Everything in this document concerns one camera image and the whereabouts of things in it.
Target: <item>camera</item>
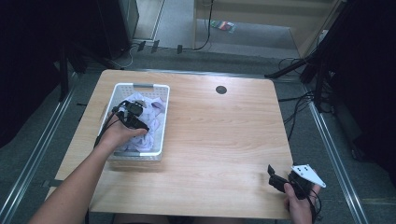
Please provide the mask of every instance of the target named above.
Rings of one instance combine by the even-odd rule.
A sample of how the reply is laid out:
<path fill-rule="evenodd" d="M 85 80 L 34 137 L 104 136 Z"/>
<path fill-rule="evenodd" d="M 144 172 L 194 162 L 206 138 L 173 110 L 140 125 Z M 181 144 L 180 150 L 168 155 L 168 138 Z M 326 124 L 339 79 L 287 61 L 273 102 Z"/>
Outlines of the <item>camera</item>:
<path fill-rule="evenodd" d="M 113 113 L 116 113 L 116 116 L 120 119 L 120 121 L 130 129 L 146 129 L 149 131 L 149 127 L 142 122 L 138 117 L 143 113 L 144 103 L 138 101 L 122 101 L 118 106 L 113 108 Z"/>

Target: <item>fabric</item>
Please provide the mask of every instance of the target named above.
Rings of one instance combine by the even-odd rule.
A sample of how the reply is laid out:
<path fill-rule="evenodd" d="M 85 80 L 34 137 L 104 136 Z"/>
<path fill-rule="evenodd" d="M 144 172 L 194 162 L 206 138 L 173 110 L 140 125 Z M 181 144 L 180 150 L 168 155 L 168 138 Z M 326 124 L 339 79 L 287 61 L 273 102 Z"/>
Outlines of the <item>fabric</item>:
<path fill-rule="evenodd" d="M 157 117 L 159 114 L 165 112 L 165 102 L 163 102 L 160 97 L 150 99 L 143 96 L 140 92 L 135 92 L 125 100 L 129 102 L 144 102 L 143 113 L 138 117 L 138 119 L 144 122 L 148 126 L 149 130 L 145 135 L 131 138 L 120 148 L 120 150 L 138 150 L 140 152 L 150 151 L 154 145 L 155 131 L 160 127 L 160 121 Z"/>

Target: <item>forearm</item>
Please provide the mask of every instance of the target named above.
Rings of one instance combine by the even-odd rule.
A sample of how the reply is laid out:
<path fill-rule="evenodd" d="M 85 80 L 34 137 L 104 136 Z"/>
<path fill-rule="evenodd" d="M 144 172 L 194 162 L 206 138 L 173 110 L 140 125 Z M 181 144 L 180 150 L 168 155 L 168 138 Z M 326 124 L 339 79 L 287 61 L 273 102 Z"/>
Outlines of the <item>forearm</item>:
<path fill-rule="evenodd" d="M 111 150 L 98 146 L 39 208 L 30 223 L 81 223 Z"/>

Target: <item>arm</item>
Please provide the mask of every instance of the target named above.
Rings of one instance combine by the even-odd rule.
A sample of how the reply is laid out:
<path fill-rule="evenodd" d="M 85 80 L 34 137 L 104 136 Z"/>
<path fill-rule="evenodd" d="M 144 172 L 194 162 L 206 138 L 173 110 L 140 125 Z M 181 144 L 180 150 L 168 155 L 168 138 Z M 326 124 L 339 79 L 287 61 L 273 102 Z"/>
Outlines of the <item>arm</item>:
<path fill-rule="evenodd" d="M 108 156 L 131 137 L 146 132 L 128 129 L 121 122 L 111 125 L 97 147 L 48 197 L 30 223 L 81 223 Z"/>
<path fill-rule="evenodd" d="M 320 191 L 319 185 L 314 185 L 312 190 L 315 192 L 311 192 L 309 199 L 299 200 L 294 193 L 294 189 L 291 184 L 286 183 L 284 185 L 285 192 L 286 192 L 286 199 L 285 199 L 285 207 L 290 212 L 291 223 L 293 224 L 312 224 L 312 214 L 311 214 L 311 207 L 308 200 L 311 200 L 312 204 L 315 204 L 316 195 L 318 195 Z"/>

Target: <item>black equipment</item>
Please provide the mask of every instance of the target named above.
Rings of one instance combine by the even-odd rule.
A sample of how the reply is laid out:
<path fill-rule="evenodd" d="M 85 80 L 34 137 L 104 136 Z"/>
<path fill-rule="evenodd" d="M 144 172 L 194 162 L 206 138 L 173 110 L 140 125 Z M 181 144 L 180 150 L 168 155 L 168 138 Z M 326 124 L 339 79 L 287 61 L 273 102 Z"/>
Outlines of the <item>black equipment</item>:
<path fill-rule="evenodd" d="M 146 129 L 149 131 L 149 127 L 138 119 L 143 113 L 143 105 L 139 102 L 122 101 L 118 106 L 113 108 L 113 113 L 114 112 L 127 128 Z"/>
<path fill-rule="evenodd" d="M 275 170 L 268 165 L 268 175 L 270 175 L 269 184 L 276 188 L 277 190 L 285 193 L 285 188 L 283 187 L 286 183 L 290 183 L 294 189 L 294 192 L 298 199 L 305 199 L 312 189 L 312 183 L 306 179 L 301 178 L 294 171 L 289 174 L 289 181 L 285 178 L 280 177 L 275 174 Z"/>

